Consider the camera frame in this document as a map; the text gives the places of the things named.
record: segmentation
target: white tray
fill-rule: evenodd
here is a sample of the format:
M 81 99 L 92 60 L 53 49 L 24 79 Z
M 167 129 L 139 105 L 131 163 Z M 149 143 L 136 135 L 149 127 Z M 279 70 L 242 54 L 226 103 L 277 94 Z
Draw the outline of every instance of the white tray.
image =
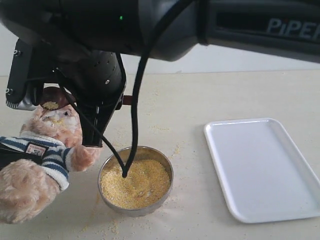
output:
M 271 118 L 210 122 L 204 133 L 237 220 L 320 216 L 320 181 L 281 123 Z

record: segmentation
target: table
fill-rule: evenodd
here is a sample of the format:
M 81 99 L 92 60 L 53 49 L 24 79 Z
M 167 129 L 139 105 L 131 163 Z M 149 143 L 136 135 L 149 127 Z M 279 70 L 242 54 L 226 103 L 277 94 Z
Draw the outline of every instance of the table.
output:
M 98 172 L 111 151 L 33 220 L 1 225 L 1 240 L 318 240 L 320 218 L 243 224 L 229 213 L 204 137 L 211 121 L 269 117 L 280 121 L 320 177 L 320 71 L 165 74 L 144 77 L 139 144 L 167 155 L 174 186 L 163 207 L 140 218 L 120 216 L 98 194 Z M 134 76 L 128 76 L 130 94 Z M 5 89 L 7 78 L 1 78 Z M 17 135 L 30 113 L 5 106 L 2 135 Z M 117 149 L 131 145 L 130 108 L 112 118 L 105 136 Z

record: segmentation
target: metal bowl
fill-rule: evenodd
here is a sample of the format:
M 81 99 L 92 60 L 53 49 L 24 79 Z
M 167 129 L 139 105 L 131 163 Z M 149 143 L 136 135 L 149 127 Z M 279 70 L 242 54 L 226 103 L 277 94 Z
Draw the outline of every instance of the metal bowl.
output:
M 118 154 L 120 155 L 120 157 L 124 161 L 124 163 L 126 163 L 125 160 L 128 159 L 130 151 L 131 151 L 131 147 L 127 147 L 127 148 L 124 148 L 118 152 Z M 160 198 L 158 201 L 156 201 L 155 203 L 153 203 L 147 207 L 137 208 L 137 209 L 125 209 L 125 208 L 121 208 L 121 207 L 114 205 L 107 198 L 105 198 L 105 196 L 102 193 L 102 187 L 101 187 L 101 173 L 102 173 L 102 171 L 110 169 L 114 165 L 119 164 L 116 157 L 114 155 L 112 155 L 102 165 L 100 172 L 99 172 L 99 176 L 98 176 L 99 192 L 100 192 L 100 195 L 101 195 L 103 201 L 105 202 L 105 204 L 108 207 L 110 207 L 111 209 L 113 209 L 117 213 L 136 218 L 136 217 L 145 216 L 147 214 L 151 214 L 156 209 L 158 209 L 159 207 L 162 206 L 162 204 L 166 201 L 166 199 L 170 195 L 170 192 L 173 187 L 173 179 L 174 179 L 173 167 L 172 167 L 169 159 L 165 155 L 163 155 L 160 151 L 158 151 L 154 148 L 151 148 L 151 147 L 147 147 L 147 146 L 138 146 L 134 161 L 136 162 L 136 161 L 143 161 L 143 160 L 148 160 L 148 159 L 156 160 L 164 166 L 166 172 L 169 175 L 169 179 L 170 179 L 170 187 L 169 187 L 168 191 L 162 196 L 162 198 Z

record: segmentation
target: cornmeal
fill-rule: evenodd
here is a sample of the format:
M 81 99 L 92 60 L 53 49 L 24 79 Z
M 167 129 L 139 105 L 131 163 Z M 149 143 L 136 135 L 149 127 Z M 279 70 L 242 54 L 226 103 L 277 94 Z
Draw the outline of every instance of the cornmeal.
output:
M 164 166 L 156 160 L 134 161 L 126 178 L 115 165 L 101 171 L 102 194 L 108 201 L 124 209 L 139 209 L 158 201 L 170 188 Z
M 55 110 L 58 109 L 59 104 L 53 101 L 47 101 L 45 104 L 43 104 L 43 107 L 48 110 Z

